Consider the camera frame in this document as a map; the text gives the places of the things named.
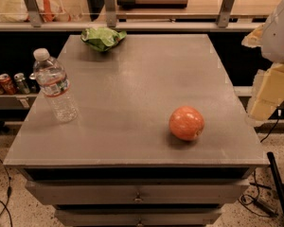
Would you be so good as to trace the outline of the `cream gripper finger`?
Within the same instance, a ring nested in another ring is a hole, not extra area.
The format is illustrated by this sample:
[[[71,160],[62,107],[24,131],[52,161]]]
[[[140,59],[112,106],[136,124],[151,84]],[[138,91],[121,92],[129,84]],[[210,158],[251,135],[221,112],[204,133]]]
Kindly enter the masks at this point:
[[[284,64],[273,63],[264,71],[258,70],[253,81],[251,98],[247,103],[246,123],[259,127],[284,101]]]
[[[248,35],[246,35],[241,44],[246,47],[256,48],[262,46],[262,32],[263,32],[263,25],[258,26]]]

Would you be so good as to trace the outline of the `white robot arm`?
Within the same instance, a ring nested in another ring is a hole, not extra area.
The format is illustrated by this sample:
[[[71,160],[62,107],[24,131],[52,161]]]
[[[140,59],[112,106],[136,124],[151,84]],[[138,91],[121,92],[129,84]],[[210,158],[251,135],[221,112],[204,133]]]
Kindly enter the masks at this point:
[[[266,71],[257,71],[247,104],[246,122],[258,127],[284,102],[284,0],[263,25],[244,37],[241,44],[259,47],[261,56],[273,63]]]

